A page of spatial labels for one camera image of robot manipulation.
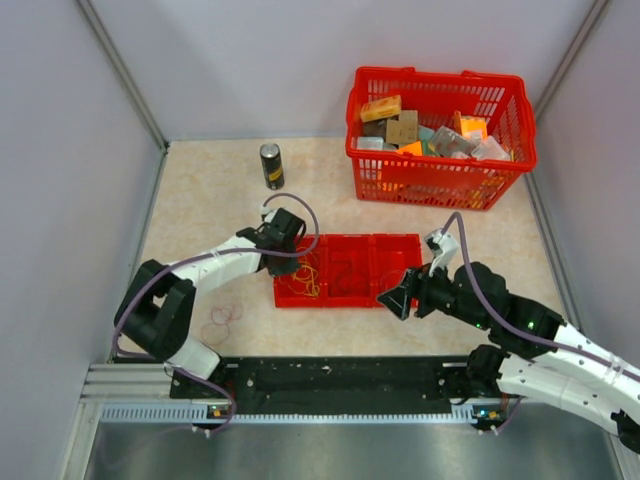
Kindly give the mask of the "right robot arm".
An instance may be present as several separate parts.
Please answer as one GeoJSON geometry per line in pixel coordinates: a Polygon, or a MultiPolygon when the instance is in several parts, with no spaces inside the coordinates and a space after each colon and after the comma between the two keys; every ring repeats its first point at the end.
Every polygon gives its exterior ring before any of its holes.
{"type": "Polygon", "coordinates": [[[434,311],[487,332],[489,342],[467,360],[467,384],[496,389],[581,416],[639,450],[639,370],[588,339],[543,304],[513,294],[505,279],[473,262],[450,275],[424,265],[378,302],[398,319],[434,311]]]}

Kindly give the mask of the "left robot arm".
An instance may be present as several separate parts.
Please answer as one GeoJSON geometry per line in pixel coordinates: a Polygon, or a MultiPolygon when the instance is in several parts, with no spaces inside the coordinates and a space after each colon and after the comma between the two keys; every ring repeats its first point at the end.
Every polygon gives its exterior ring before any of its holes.
{"type": "Polygon", "coordinates": [[[205,396],[226,387],[222,359],[190,333],[196,301],[227,283],[265,270],[273,277],[299,268],[293,254],[306,233],[304,220],[284,208],[262,216],[220,246],[191,259],[144,262],[115,315],[114,325],[152,359],[181,368],[205,396]]]}

